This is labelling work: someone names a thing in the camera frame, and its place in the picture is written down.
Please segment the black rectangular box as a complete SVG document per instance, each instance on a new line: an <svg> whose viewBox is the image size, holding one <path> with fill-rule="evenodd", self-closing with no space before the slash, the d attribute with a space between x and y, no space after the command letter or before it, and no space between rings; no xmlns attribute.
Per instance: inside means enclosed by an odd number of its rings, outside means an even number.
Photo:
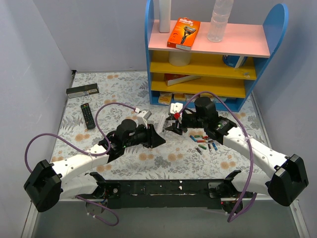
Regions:
<svg viewBox="0 0 317 238"><path fill-rule="evenodd" d="M89 96L98 93L99 87L96 83L66 89L66 95L69 99Z"/></svg>

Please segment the white tall bottle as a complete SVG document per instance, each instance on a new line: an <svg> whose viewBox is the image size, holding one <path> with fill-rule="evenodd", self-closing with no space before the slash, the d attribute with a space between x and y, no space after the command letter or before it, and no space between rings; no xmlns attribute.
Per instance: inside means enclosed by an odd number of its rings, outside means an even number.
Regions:
<svg viewBox="0 0 317 238"><path fill-rule="evenodd" d="M170 32L171 0L159 0L159 32Z"/></svg>

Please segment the white remote control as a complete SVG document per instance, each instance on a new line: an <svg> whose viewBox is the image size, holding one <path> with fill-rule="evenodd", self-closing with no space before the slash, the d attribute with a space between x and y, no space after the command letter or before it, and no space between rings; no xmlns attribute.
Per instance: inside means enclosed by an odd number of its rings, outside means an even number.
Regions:
<svg viewBox="0 0 317 238"><path fill-rule="evenodd" d="M158 126L157 126L157 133L158 134L162 133L164 123L165 123L165 115L161 115Z"/></svg>

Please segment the red white book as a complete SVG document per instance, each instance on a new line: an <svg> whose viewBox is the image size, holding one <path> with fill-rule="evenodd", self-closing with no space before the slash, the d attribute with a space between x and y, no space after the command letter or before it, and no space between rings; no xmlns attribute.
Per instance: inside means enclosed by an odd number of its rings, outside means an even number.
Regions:
<svg viewBox="0 0 317 238"><path fill-rule="evenodd" d="M201 77L197 75L169 74L169 73L164 74L164 80L167 86L172 86L175 84L188 82L188 81L199 79L199 78Z"/></svg>

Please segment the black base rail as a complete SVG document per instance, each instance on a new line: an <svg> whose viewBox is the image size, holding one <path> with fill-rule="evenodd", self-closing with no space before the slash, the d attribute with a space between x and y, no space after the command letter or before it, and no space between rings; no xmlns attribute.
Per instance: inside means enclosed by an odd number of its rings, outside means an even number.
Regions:
<svg viewBox="0 0 317 238"><path fill-rule="evenodd" d="M92 192L80 192L84 198L105 199L110 209L221 209L222 198L236 199L238 194L221 179L107 180L97 182Z"/></svg>

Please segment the blue yellow pink shelf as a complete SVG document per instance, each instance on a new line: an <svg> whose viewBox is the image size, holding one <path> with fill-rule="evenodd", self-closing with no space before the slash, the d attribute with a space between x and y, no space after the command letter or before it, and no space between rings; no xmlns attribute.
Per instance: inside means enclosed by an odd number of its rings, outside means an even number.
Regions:
<svg viewBox="0 0 317 238"><path fill-rule="evenodd" d="M145 9L145 49L149 86L149 99L158 105L160 92L195 94L211 91L225 97L224 105L217 104L220 111L241 110L256 83L280 47L289 20L287 5L279 3L268 13L261 25L232 24L225 29L221 42L207 39L209 24L201 23L193 47L191 61L187 66L173 66L168 61L169 35L159 32L159 21L154 18L154 3L149 0ZM248 57L240 68L227 66L223 55ZM197 75L201 78L167 86L164 74Z"/></svg>

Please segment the blue battery right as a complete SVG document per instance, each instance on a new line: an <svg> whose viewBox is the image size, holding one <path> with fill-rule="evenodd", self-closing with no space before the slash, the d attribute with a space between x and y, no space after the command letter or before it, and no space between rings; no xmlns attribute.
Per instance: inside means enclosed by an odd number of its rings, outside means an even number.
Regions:
<svg viewBox="0 0 317 238"><path fill-rule="evenodd" d="M212 143L213 148L215 149L215 151L217 151L217 146L215 143Z"/></svg>

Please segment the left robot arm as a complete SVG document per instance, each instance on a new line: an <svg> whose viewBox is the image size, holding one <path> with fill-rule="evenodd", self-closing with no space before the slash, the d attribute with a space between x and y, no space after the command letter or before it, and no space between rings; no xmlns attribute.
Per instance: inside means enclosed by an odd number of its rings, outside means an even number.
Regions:
<svg viewBox="0 0 317 238"><path fill-rule="evenodd" d="M103 183L91 179L84 185L73 179L119 158L127 147L141 144L146 148L156 148L165 143L166 140L156 132L153 124L137 125L135 121L125 119L103 141L82 154L55 163L47 160L38 162L23 187L38 212L51 209L60 198L80 194L101 198L106 191Z"/></svg>

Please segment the orange razor box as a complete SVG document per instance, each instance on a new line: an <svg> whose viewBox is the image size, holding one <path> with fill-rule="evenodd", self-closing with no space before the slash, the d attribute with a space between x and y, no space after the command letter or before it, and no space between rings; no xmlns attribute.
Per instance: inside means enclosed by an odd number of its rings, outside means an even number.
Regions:
<svg viewBox="0 0 317 238"><path fill-rule="evenodd" d="M186 17L179 18L168 38L167 47L190 51L200 25L200 21L195 21Z"/></svg>

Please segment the blue battery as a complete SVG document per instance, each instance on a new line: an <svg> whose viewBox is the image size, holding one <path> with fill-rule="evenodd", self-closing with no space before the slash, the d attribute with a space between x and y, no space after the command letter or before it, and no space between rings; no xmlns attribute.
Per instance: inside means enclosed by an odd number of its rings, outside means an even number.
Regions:
<svg viewBox="0 0 317 238"><path fill-rule="evenodd" d="M215 149L215 151L217 151L217 146L215 143L212 143L213 148Z"/></svg>
<svg viewBox="0 0 317 238"><path fill-rule="evenodd" d="M195 138L194 136L190 135L190 138L191 138L193 141L197 142L197 140L196 140L196 138Z"/></svg>

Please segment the floral table cloth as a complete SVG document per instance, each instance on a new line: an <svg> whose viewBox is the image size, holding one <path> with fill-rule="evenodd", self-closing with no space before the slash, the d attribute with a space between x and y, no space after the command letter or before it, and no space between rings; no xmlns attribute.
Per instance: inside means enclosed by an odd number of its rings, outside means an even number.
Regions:
<svg viewBox="0 0 317 238"><path fill-rule="evenodd" d="M77 73L72 85L98 84L95 95L68 100L59 129L60 140L54 146L52 161L60 161L76 154L75 148L87 150L97 144L102 135L111 132L124 119L136 120L131 106L150 110L150 123L157 125L166 106L151 105L147 73L111 72ZM81 105L88 103L96 127L88 130ZM244 156L216 143L217 151L198 147L190 135L202 135L201 129L190 129L183 135L163 134L166 143L155 149L141 145L127 148L120 158L98 166L97 172L106 179L222 179L234 170L248 172L250 162ZM200 155L195 148L202 151Z"/></svg>

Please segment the blue white cup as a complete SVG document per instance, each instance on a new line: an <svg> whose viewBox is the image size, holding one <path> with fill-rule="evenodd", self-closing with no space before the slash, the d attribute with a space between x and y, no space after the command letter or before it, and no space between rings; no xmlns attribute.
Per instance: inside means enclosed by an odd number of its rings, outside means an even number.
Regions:
<svg viewBox="0 0 317 238"><path fill-rule="evenodd" d="M232 55L223 55L222 60L223 62L232 68L240 68L242 67L248 57L245 56L232 56Z"/></svg>

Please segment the white cylinder roll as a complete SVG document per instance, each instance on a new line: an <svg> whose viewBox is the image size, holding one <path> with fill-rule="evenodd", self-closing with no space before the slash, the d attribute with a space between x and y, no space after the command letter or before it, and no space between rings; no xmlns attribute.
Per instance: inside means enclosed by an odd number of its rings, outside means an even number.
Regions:
<svg viewBox="0 0 317 238"><path fill-rule="evenodd" d="M168 61L173 66L177 66L177 67L187 66L191 61L191 53L169 52Z"/></svg>

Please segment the clear plastic water bottle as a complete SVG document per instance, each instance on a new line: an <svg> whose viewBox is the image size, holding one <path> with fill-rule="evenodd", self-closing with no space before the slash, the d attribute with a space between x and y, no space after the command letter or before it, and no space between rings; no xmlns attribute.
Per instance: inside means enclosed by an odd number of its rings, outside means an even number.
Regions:
<svg viewBox="0 0 317 238"><path fill-rule="evenodd" d="M230 17L234 0L216 0L207 38L211 42L220 42Z"/></svg>

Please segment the black remote control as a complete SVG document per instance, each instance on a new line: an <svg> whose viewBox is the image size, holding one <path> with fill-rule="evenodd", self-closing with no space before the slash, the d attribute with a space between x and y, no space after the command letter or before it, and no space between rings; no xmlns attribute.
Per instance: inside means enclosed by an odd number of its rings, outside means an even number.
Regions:
<svg viewBox="0 0 317 238"><path fill-rule="evenodd" d="M88 130L94 129L96 127L92 112L88 103L81 105L81 111L84 117L86 128Z"/></svg>

